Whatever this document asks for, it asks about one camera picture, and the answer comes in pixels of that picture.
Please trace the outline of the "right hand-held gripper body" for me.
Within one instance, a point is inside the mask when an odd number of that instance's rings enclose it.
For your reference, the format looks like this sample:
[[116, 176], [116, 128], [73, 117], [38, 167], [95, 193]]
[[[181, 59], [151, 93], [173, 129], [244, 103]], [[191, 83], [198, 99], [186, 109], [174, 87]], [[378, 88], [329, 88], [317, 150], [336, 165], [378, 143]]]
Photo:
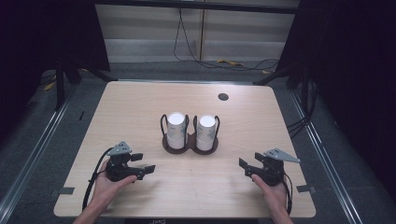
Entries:
[[263, 153], [262, 164], [264, 170], [264, 182], [273, 187], [284, 180], [284, 162], [300, 163], [301, 160], [291, 156], [285, 151], [274, 148]]

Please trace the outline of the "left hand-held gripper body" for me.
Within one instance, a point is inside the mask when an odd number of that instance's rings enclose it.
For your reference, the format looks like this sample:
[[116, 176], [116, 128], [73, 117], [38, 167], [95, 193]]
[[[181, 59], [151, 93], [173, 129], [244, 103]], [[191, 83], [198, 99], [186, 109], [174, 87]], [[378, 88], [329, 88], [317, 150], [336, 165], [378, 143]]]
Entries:
[[132, 150], [126, 142], [121, 141], [107, 152], [109, 160], [106, 164], [106, 176], [113, 182], [127, 176], [126, 169], [132, 156]]

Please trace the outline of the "dark brown double cup holder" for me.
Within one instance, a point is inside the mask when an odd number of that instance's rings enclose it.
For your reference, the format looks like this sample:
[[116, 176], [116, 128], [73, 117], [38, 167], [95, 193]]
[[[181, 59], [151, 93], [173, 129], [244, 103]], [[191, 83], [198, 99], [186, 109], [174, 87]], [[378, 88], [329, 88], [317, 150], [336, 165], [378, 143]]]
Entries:
[[194, 132], [192, 134], [189, 134], [188, 127], [190, 124], [190, 119], [189, 119], [188, 115], [185, 115], [185, 117], [186, 117], [186, 133], [185, 133], [186, 140], [185, 140], [184, 147], [182, 149], [172, 149], [169, 147], [168, 142], [167, 142], [167, 118], [169, 117], [169, 115], [163, 114], [160, 119], [160, 125], [161, 125], [162, 134], [163, 134], [163, 148], [167, 152], [169, 152], [171, 154], [181, 154], [181, 153], [186, 152], [188, 149], [192, 149], [197, 154], [209, 155], [216, 151], [218, 144], [219, 144], [218, 132], [219, 132], [220, 120], [219, 120], [218, 116], [213, 116], [217, 123], [213, 147], [208, 151], [202, 151], [202, 150], [198, 149], [196, 146], [196, 130], [197, 130], [197, 123], [199, 120], [199, 118], [197, 116], [195, 116], [192, 120]]

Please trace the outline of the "person's left hand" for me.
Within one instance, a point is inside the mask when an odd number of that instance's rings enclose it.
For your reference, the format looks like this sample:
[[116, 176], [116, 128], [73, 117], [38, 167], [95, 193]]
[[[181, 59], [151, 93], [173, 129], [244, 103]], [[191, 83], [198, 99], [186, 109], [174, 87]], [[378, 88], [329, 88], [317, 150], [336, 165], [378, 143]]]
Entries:
[[119, 191], [137, 180], [135, 175], [130, 175], [120, 181], [113, 182], [106, 177], [106, 164], [104, 161], [94, 184], [94, 193], [90, 205], [100, 213], [106, 211]]

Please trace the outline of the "person's right hand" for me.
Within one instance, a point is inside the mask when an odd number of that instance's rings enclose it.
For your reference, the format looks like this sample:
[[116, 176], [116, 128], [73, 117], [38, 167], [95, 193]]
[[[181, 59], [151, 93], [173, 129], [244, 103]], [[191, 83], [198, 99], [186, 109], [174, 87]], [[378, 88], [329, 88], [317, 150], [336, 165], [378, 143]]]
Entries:
[[262, 191], [263, 198], [268, 206], [270, 217], [275, 211], [287, 212], [286, 190], [283, 185], [279, 184], [277, 186], [270, 187], [258, 175], [252, 175], [251, 178]]

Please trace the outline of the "black metal stand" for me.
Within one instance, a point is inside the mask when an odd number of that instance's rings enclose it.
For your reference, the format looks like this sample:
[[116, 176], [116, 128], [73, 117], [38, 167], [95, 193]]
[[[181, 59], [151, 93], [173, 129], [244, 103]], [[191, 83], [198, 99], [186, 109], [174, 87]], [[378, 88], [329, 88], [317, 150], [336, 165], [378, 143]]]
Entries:
[[78, 69], [86, 69], [105, 82], [117, 81], [116, 78], [105, 75], [103, 72], [95, 69], [92, 65], [82, 61], [77, 56], [66, 55], [61, 57], [57, 60], [55, 69], [57, 92], [56, 110], [59, 110], [65, 103], [64, 78], [67, 77], [71, 84], [79, 84], [81, 82], [81, 74]]
[[265, 86], [279, 77], [288, 77], [287, 88], [289, 90], [295, 90], [298, 85], [301, 85], [302, 107], [304, 111], [307, 111], [309, 67], [305, 63], [291, 63], [284, 68], [277, 69], [268, 77], [265, 77], [259, 81], [255, 81], [254, 85]]

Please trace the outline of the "black curtain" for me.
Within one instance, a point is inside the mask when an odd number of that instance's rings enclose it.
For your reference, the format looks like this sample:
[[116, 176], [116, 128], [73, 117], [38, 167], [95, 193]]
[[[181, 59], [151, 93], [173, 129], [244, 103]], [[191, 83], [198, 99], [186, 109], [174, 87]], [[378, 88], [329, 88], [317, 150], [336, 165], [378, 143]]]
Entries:
[[396, 202], [396, 0], [300, 0], [280, 59], [299, 62]]
[[109, 69], [91, 0], [0, 0], [0, 143], [15, 129], [44, 72]]

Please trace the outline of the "black overhead bar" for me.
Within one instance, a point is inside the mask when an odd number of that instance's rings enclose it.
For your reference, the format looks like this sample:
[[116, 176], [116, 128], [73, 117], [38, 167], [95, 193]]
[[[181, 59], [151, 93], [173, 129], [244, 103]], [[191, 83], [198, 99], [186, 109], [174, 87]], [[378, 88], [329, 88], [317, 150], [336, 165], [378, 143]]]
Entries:
[[97, 5], [111, 6], [131, 6], [131, 7], [166, 7], [166, 8], [187, 8], [187, 9], [207, 9], [221, 11], [241, 11], [275, 14], [297, 14], [300, 9], [297, 7], [272, 7], [226, 3], [207, 3], [195, 1], [178, 0], [92, 0]]

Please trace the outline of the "metal floor rail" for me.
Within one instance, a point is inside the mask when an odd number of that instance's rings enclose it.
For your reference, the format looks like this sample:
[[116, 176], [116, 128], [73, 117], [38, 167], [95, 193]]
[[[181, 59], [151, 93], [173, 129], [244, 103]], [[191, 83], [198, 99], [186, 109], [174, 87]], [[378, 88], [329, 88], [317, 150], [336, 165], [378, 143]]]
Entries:
[[77, 89], [67, 87], [63, 100], [57, 91], [36, 93], [0, 142], [0, 223], [12, 215]]
[[332, 185], [332, 189], [341, 207], [343, 208], [344, 213], [346, 214], [346, 218], [349, 224], [363, 224], [361, 216], [353, 200], [351, 199], [349, 193], [347, 192], [347, 189], [344, 183], [342, 182], [339, 174], [337, 173], [332, 163], [332, 160], [325, 146], [323, 145], [321, 138], [319, 137], [319, 134], [316, 130], [314, 123], [312, 121], [308, 121], [306, 118], [306, 113], [303, 110], [302, 100], [300, 96], [296, 91], [291, 91], [290, 95], [299, 116], [304, 121], [304, 128], [306, 129], [306, 132], [312, 142], [312, 145], [318, 155], [318, 158], [324, 168], [324, 171]]

